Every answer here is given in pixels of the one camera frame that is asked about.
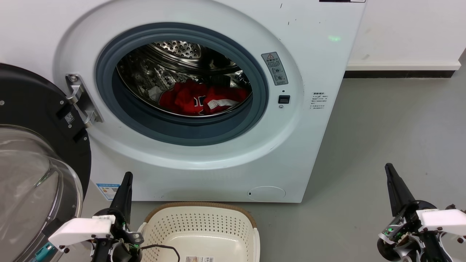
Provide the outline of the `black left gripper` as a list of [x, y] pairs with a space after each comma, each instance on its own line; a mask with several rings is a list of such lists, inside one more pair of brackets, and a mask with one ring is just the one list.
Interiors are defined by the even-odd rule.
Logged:
[[113, 215], [115, 222], [110, 233], [104, 237], [92, 237], [91, 262], [141, 262], [144, 242], [142, 235], [132, 232], [130, 224], [131, 203], [133, 200], [133, 173], [126, 172], [110, 208], [98, 211], [95, 215]]

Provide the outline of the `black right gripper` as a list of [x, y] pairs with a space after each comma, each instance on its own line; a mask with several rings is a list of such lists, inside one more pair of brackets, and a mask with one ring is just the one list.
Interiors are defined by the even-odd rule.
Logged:
[[[448, 233], [418, 230], [420, 220], [416, 211], [438, 208], [427, 201], [415, 201], [393, 164], [386, 163], [385, 171], [394, 219], [378, 236], [377, 249], [380, 255], [391, 262], [453, 262], [442, 241]], [[449, 209], [456, 207], [450, 205], [444, 210]], [[461, 237], [451, 235], [459, 243], [466, 243]]]

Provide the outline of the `white perforated laundry basket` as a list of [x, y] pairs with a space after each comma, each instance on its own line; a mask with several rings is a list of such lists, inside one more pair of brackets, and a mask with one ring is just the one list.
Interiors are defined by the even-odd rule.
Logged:
[[233, 205], [175, 202], [152, 210], [139, 231], [145, 241], [141, 262], [260, 262], [261, 240], [253, 216]]

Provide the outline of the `red garment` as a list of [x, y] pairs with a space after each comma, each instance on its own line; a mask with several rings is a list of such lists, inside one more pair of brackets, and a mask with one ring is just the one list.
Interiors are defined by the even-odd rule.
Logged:
[[244, 88], [207, 85], [188, 80], [176, 83], [173, 88], [163, 92], [158, 104], [175, 114], [210, 116], [238, 106], [250, 93]]

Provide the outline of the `washing machine door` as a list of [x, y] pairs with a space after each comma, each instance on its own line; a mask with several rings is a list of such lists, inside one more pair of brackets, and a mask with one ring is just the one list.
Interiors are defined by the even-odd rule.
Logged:
[[0, 262], [30, 262], [80, 216], [90, 171], [87, 130], [63, 91], [0, 63]]

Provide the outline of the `stainless steel washing machine drum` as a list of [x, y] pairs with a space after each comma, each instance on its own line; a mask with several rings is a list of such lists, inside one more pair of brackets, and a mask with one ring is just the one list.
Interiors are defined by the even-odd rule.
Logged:
[[[133, 96], [158, 111], [180, 117], [207, 118], [227, 114], [243, 106], [253, 93], [249, 79], [234, 61], [214, 49], [189, 41], [162, 40], [138, 47], [123, 56], [116, 70]], [[188, 80], [244, 88], [250, 91], [250, 95], [238, 106], [210, 116], [175, 114], [158, 104], [163, 92]]]

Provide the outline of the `blue energy label sticker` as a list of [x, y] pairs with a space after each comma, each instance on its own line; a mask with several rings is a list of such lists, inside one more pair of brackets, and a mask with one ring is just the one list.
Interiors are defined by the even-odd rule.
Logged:
[[112, 201], [120, 187], [120, 184], [96, 183], [96, 186], [108, 201]]

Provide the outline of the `grey rubber door gasket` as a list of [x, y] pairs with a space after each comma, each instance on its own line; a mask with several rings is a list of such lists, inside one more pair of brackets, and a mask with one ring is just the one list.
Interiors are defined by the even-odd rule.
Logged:
[[[200, 119], [163, 113], [135, 98], [118, 78], [115, 67], [135, 48], [164, 38], [193, 40], [238, 62], [251, 81], [252, 98], [226, 115]], [[266, 75], [243, 46], [219, 32], [177, 22], [140, 25], [116, 36], [98, 58], [95, 85], [107, 108], [130, 129], [150, 139], [181, 146], [207, 146], [235, 139], [258, 123], [269, 98]]]

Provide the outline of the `teal plastic piece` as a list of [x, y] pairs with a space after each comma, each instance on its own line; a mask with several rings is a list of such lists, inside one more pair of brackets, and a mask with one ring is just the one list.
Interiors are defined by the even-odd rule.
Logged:
[[56, 253], [56, 248], [50, 242], [46, 243], [42, 248], [35, 252], [33, 259], [30, 262], [47, 262], [50, 257], [53, 257]]

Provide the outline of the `white front-load washing machine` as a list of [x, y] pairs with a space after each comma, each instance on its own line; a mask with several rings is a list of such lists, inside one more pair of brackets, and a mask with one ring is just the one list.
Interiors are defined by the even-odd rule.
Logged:
[[[121, 184], [133, 173], [135, 201], [252, 201], [276, 186], [300, 203], [316, 161], [365, 3], [319, 0], [0, 0], [0, 63], [36, 73], [70, 95], [79, 74], [103, 123], [86, 128], [90, 180]], [[140, 25], [198, 25], [235, 40], [261, 65], [266, 112], [219, 144], [181, 146], [130, 129], [107, 108], [95, 67], [107, 44]], [[277, 52], [288, 77], [277, 85], [261, 54]], [[278, 104], [289, 95], [289, 104]]]

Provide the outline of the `metal door hinge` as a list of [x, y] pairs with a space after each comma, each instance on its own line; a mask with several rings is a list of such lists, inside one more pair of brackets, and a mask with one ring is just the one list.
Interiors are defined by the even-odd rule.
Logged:
[[85, 127], [90, 128], [95, 123], [103, 123], [104, 119], [100, 115], [97, 106], [95, 106], [94, 100], [90, 96], [81, 76], [79, 74], [67, 74], [65, 80], [70, 92], [67, 100], [77, 109]]

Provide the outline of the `black and white baseboard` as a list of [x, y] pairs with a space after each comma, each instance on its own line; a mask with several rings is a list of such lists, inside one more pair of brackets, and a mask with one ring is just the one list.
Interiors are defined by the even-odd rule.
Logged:
[[344, 79], [449, 79], [460, 61], [416, 63], [349, 63]]

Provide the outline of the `round white filter cover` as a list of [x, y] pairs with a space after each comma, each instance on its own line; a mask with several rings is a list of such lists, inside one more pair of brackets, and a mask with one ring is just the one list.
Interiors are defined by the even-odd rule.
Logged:
[[248, 191], [247, 196], [252, 201], [281, 202], [286, 192], [276, 186], [258, 186]]

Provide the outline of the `grey warning sticker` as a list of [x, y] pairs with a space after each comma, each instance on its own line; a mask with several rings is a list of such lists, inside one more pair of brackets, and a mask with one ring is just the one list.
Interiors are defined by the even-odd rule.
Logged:
[[288, 77], [284, 69], [283, 63], [277, 52], [268, 52], [261, 54], [264, 62], [266, 63], [267, 68], [273, 79], [273, 84], [277, 85], [287, 85]]

